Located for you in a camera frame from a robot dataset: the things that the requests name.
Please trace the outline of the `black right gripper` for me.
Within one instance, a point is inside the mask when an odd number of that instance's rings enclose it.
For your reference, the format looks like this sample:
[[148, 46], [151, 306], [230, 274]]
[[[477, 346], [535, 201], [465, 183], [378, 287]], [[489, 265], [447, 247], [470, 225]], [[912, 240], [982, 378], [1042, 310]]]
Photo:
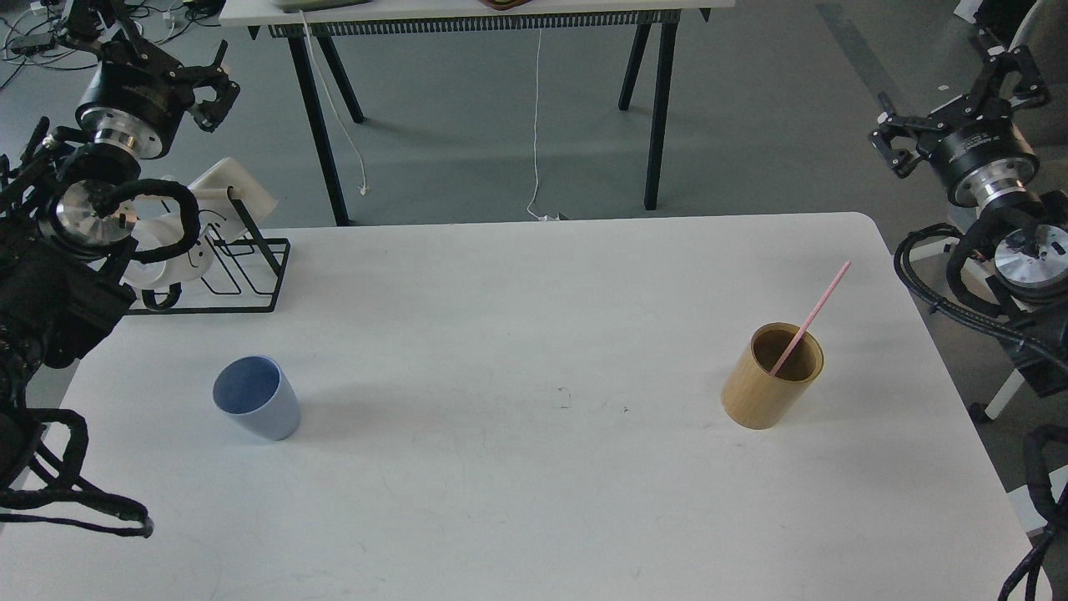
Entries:
[[947, 102], [927, 117], [898, 114], [886, 92], [869, 142], [897, 178], [928, 161], [951, 205], [978, 208], [995, 197], [990, 186], [1007, 179], [1023, 188], [1037, 174], [1038, 157], [1012, 118], [1051, 102], [1045, 76], [1027, 46], [1010, 47], [977, 27], [974, 46], [983, 68], [965, 100]]

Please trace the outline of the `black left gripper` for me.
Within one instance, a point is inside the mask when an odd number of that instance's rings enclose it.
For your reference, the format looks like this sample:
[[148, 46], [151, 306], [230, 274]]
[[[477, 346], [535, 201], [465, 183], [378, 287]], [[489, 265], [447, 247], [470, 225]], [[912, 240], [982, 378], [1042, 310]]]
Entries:
[[[188, 109], [199, 129], [213, 133], [241, 92], [224, 72], [227, 48], [222, 39], [209, 65], [182, 66], [148, 43], [137, 47], [126, 39], [96, 44], [99, 64], [76, 108], [78, 126], [96, 140], [117, 132], [121, 144], [137, 159], [167, 155]], [[216, 96], [194, 104], [192, 90], [198, 88], [211, 88]]]

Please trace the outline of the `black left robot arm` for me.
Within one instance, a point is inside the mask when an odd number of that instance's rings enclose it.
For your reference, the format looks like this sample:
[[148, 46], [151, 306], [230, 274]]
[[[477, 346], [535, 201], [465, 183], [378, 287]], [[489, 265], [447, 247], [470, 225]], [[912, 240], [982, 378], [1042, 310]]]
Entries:
[[142, 503], [81, 474], [83, 416], [30, 407], [26, 392], [42, 366], [68, 366], [114, 330], [136, 301], [123, 282], [131, 262], [173, 259], [195, 246], [194, 194], [176, 181], [141, 178], [141, 164], [171, 149], [184, 114], [213, 132], [240, 88], [224, 68], [226, 43], [206, 66], [183, 65], [130, 38], [93, 49], [99, 64], [76, 126], [41, 118], [18, 167], [3, 163], [3, 522], [40, 523], [40, 508], [77, 503], [117, 518], [117, 528], [53, 522], [146, 538], [154, 525]]

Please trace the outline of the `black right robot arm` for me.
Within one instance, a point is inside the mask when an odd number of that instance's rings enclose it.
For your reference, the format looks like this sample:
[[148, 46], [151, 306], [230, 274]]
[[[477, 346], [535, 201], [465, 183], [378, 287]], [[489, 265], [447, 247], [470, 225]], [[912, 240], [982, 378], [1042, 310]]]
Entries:
[[898, 178], [930, 164], [965, 231], [939, 222], [905, 236], [894, 270], [931, 312], [995, 338], [1038, 396], [1065, 391], [1065, 193], [1035, 194], [1038, 157], [1014, 114], [1050, 102], [1026, 46], [978, 29], [983, 68], [965, 94], [926, 115], [898, 113], [885, 93], [869, 142]]

